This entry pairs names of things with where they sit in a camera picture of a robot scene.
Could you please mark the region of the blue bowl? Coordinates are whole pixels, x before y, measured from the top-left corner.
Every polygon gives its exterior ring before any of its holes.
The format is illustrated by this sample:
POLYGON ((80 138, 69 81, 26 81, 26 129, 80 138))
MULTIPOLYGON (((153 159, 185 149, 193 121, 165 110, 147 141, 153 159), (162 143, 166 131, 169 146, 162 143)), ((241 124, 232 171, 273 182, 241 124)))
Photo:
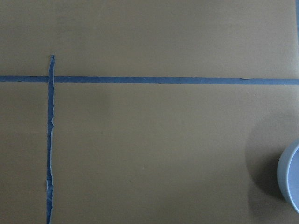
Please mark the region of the blue bowl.
POLYGON ((291 143, 278 161, 277 181, 283 198, 299 212, 299 140, 291 143))

